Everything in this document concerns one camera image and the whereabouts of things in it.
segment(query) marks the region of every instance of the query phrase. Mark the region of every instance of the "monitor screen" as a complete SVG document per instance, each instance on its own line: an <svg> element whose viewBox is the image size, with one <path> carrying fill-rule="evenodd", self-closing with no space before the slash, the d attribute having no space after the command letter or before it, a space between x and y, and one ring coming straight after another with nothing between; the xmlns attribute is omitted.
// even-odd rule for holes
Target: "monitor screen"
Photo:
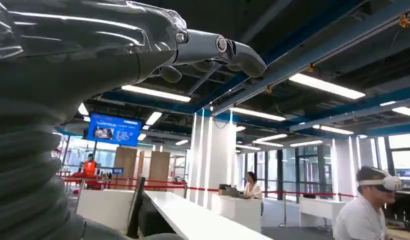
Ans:
<svg viewBox="0 0 410 240"><path fill-rule="evenodd" d="M97 113L92 113L90 119L87 140L137 146L140 121Z"/></svg>

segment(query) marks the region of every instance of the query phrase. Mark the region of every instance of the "floor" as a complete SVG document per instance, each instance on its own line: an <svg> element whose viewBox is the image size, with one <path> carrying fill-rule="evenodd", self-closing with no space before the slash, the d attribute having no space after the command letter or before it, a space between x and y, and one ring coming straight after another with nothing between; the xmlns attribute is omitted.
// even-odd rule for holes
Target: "floor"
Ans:
<svg viewBox="0 0 410 240"><path fill-rule="evenodd" d="M284 222L283 202L266 199L264 202L264 216L262 217L262 232L267 237L275 240L332 240L332 233L324 228L300 228L299 227L299 206L288 202L286 204L286 227L279 227ZM318 221L319 225L324 225L324 219Z"/></svg>

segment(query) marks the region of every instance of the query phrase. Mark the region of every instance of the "man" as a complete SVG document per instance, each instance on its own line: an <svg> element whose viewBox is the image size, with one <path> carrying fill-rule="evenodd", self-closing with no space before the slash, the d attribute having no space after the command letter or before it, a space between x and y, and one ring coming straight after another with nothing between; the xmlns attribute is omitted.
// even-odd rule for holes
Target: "man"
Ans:
<svg viewBox="0 0 410 240"><path fill-rule="evenodd" d="M96 161L94 161L94 155L90 153L88 154L88 160L84 163L85 176L87 178L93 178L96 175L96 168L98 169L99 166Z"/></svg>
<svg viewBox="0 0 410 240"><path fill-rule="evenodd" d="M395 202L401 180L380 169L363 166L356 175L360 196L346 204L333 228L336 240L388 240L382 207Z"/></svg>

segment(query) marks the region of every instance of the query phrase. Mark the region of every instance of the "vr headset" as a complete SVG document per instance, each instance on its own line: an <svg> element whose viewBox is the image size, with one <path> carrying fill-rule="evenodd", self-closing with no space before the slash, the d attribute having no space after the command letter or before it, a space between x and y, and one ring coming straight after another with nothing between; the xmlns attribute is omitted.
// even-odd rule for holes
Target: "vr headset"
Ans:
<svg viewBox="0 0 410 240"><path fill-rule="evenodd" d="M360 186L375 186L377 190L382 192L395 192L402 189L402 181L397 176L391 176L389 173L376 168L373 168L373 170L382 173L385 178L362 180L358 182Z"/></svg>

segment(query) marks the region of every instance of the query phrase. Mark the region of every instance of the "humanoid robot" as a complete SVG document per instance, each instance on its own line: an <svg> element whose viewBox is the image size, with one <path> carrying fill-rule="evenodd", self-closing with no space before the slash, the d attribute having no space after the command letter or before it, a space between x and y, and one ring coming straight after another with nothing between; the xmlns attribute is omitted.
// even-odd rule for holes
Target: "humanoid robot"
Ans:
<svg viewBox="0 0 410 240"><path fill-rule="evenodd" d="M0 240L129 239L68 209L53 127L91 96L215 63L252 77L249 46L187 29L175 12L125 0L0 0ZM153 239L166 239L155 236Z"/></svg>

